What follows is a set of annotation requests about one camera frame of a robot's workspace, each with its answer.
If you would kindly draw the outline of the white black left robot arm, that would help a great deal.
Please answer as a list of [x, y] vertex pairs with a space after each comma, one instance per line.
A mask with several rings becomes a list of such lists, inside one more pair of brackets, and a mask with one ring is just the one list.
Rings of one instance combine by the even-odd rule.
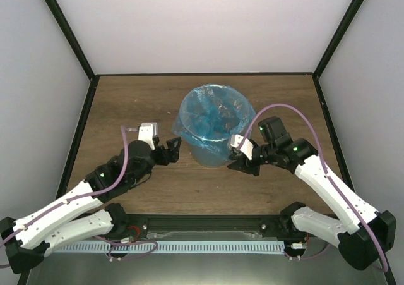
[[127, 149], [98, 166], [67, 194], [27, 217], [1, 220], [1, 238], [8, 263], [15, 274], [40, 264], [54, 251], [92, 236], [124, 236], [129, 218], [112, 199], [126, 193], [152, 173], [156, 165], [179, 159], [181, 139], [165, 145], [132, 141]]

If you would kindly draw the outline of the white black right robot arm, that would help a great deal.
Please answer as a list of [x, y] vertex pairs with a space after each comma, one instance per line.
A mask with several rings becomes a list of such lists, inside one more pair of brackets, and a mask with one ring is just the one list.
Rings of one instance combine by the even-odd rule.
[[260, 167], [272, 165], [290, 171], [307, 184], [336, 215], [331, 218], [295, 202], [282, 211], [280, 227], [287, 236], [313, 234], [338, 248], [345, 261], [365, 270], [394, 245], [396, 218], [360, 198], [326, 164], [305, 139], [293, 140], [276, 116], [259, 122], [263, 145], [232, 135], [228, 168], [259, 176]]

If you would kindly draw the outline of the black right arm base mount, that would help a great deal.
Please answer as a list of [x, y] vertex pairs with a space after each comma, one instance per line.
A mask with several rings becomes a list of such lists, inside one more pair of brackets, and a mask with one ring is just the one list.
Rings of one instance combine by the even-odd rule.
[[307, 232], [299, 231], [292, 222], [292, 216], [295, 212], [305, 206], [304, 203], [294, 202], [282, 209], [278, 215], [269, 215], [260, 219], [260, 231], [265, 236], [274, 236], [277, 238], [306, 237]]

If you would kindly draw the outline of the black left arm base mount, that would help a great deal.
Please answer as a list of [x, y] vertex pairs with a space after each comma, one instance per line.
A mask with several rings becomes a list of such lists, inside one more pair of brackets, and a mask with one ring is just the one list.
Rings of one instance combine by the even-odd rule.
[[136, 235], [139, 229], [140, 236], [146, 234], [148, 229], [148, 218], [143, 215], [127, 214], [122, 205], [112, 203], [105, 207], [105, 210], [112, 218], [112, 229], [104, 237], [118, 239], [125, 236]]

